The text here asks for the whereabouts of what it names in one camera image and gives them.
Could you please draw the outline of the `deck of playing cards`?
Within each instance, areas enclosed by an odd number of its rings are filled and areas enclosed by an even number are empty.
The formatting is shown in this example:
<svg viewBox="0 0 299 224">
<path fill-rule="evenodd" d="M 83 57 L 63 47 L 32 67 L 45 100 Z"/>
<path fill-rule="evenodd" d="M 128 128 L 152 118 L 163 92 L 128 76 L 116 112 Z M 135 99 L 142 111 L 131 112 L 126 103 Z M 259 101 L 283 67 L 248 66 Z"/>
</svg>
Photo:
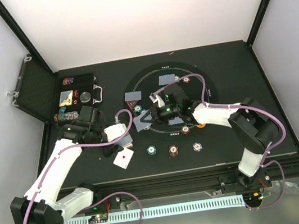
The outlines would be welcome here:
<svg viewBox="0 0 299 224">
<path fill-rule="evenodd" d="M 117 141 L 117 145 L 121 146 L 122 148 L 131 148 L 133 146 L 132 142 L 132 137 L 127 134 L 125 137 Z"/>
</svg>

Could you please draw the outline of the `red triangular all-in button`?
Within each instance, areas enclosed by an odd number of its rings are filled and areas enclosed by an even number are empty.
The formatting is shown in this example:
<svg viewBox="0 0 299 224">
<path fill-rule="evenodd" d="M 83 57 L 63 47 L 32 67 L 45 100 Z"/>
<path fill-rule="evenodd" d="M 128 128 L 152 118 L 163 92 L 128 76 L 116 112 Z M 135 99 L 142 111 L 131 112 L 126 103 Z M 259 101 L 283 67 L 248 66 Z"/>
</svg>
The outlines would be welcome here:
<svg viewBox="0 0 299 224">
<path fill-rule="evenodd" d="M 134 109 L 135 105 L 138 103 L 138 100 L 131 100 L 126 102 L 128 107 L 132 110 Z"/>
</svg>

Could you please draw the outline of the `red chip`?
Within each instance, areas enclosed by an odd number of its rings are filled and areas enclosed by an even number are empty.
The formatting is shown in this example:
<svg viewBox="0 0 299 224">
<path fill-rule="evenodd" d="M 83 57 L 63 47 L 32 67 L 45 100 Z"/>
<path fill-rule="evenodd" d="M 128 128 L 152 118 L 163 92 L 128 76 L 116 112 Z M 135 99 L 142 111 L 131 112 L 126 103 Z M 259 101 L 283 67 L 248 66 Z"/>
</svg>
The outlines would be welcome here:
<svg viewBox="0 0 299 224">
<path fill-rule="evenodd" d="M 190 79 L 189 77 L 184 77 L 183 82 L 184 82 L 184 83 L 188 83 L 188 82 L 190 82 L 190 80 L 191 80 L 191 79 Z"/>
<path fill-rule="evenodd" d="M 190 130 L 191 130 L 191 129 L 189 128 L 188 125 L 184 125 L 184 126 L 181 128 L 181 133 L 187 135 L 187 134 L 189 134 Z"/>
</svg>

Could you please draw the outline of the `teal poker chip stack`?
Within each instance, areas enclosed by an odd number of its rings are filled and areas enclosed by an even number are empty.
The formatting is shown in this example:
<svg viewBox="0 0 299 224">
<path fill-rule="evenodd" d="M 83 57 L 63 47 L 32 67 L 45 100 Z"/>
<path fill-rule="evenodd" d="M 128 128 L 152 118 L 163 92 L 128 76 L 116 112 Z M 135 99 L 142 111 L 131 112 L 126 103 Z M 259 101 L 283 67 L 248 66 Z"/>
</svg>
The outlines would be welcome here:
<svg viewBox="0 0 299 224">
<path fill-rule="evenodd" d="M 149 155 L 155 155 L 156 153 L 157 153 L 157 149 L 156 149 L 156 147 L 155 146 L 153 146 L 153 145 L 149 145 L 148 147 L 147 147 L 147 153 L 149 154 Z"/>
</svg>

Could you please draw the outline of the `red-brown poker chip stack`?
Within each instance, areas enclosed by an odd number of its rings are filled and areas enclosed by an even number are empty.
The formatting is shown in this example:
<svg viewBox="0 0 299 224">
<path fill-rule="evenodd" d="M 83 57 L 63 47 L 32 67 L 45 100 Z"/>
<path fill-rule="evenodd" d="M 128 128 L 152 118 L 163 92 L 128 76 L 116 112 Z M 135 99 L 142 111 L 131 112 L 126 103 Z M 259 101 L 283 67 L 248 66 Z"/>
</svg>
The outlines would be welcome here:
<svg viewBox="0 0 299 224">
<path fill-rule="evenodd" d="M 176 157 L 179 154 L 179 148 L 176 145 L 171 145 L 169 147 L 169 155 L 171 157 Z"/>
</svg>

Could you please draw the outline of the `purple poker chip stack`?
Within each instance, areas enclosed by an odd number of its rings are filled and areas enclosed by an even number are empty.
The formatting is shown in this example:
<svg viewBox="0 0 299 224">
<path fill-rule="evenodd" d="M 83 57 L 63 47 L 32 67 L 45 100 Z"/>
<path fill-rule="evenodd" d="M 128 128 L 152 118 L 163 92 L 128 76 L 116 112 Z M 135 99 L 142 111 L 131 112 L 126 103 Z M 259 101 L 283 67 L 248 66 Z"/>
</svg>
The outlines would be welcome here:
<svg viewBox="0 0 299 224">
<path fill-rule="evenodd" d="M 193 150 L 197 151 L 197 152 L 200 152 L 203 148 L 201 143 L 194 143 L 192 147 L 193 147 Z"/>
</svg>

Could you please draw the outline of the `orange round blind button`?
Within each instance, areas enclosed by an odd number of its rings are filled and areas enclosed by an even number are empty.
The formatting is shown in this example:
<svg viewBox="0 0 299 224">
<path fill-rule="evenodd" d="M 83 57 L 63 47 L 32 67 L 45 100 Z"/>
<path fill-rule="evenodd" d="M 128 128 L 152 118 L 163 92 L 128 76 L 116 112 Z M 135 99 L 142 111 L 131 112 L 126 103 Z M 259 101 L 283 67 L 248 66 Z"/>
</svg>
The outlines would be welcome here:
<svg viewBox="0 0 299 224">
<path fill-rule="evenodd" d="M 205 126 L 206 126 L 206 124 L 197 124 L 197 125 L 196 125 L 196 127 L 200 128 L 200 129 L 201 129 L 201 128 L 204 128 Z"/>
</svg>

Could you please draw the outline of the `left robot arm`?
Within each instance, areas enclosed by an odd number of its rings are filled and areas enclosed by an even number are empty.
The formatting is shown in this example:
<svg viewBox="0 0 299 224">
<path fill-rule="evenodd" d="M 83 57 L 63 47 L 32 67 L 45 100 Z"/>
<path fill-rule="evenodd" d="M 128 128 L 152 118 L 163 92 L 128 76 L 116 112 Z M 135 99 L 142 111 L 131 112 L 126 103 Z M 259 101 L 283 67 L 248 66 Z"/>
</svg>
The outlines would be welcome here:
<svg viewBox="0 0 299 224">
<path fill-rule="evenodd" d="M 90 186 L 80 185 L 66 197 L 57 198 L 84 148 L 109 147 L 128 135 L 133 119 L 130 118 L 125 127 L 119 121 L 121 113 L 129 113 L 129 110 L 118 111 L 115 124 L 106 126 L 100 110 L 84 106 L 78 118 L 61 128 L 53 152 L 36 181 L 23 197 L 16 196 L 11 202 L 15 224 L 64 224 L 82 210 L 102 208 L 103 196 Z"/>
</svg>

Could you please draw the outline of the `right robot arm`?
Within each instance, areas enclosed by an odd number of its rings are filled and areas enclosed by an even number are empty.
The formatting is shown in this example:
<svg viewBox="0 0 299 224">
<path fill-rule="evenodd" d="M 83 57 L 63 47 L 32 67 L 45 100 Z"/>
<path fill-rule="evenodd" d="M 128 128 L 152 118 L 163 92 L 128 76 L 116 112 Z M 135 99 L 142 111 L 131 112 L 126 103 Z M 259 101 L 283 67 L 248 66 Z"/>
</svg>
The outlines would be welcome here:
<svg viewBox="0 0 299 224">
<path fill-rule="evenodd" d="M 168 123 L 180 118 L 187 125 L 210 124 L 225 126 L 233 131 L 243 144 L 243 153 L 238 165 L 236 183 L 242 189 L 250 189 L 257 182 L 257 173 L 271 149 L 278 144 L 277 137 L 284 139 L 286 129 L 274 115 L 260 108 L 255 100 L 243 103 L 209 104 L 204 100 L 192 100 L 184 90 L 169 84 L 161 88 L 167 101 L 152 93 L 150 109 L 135 117 L 133 122 L 138 131 L 151 124 Z"/>
</svg>

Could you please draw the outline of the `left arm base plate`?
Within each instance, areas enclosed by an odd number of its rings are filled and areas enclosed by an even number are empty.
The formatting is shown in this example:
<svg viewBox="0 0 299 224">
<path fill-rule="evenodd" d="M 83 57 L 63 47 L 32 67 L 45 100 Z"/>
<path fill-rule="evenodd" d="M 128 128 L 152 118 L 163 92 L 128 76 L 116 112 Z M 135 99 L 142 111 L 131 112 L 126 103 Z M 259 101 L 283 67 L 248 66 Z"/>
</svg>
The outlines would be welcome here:
<svg viewBox="0 0 299 224">
<path fill-rule="evenodd" d="M 120 201 L 120 197 L 120 193 L 110 195 L 84 208 L 84 211 L 109 212 L 115 203 Z"/>
</svg>

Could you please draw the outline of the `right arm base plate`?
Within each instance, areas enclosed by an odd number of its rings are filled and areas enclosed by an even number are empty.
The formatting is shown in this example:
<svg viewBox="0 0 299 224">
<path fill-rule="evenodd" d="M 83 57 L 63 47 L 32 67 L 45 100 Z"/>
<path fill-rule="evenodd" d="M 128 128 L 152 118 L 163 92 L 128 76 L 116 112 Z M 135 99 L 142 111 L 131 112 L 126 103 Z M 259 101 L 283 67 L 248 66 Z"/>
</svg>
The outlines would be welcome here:
<svg viewBox="0 0 299 224">
<path fill-rule="evenodd" d="M 247 177 L 239 172 L 223 173 L 218 177 L 223 193 L 249 191 L 262 188 L 263 185 L 271 187 L 270 179 L 266 179 L 267 173 L 259 170 L 254 176 Z"/>
</svg>

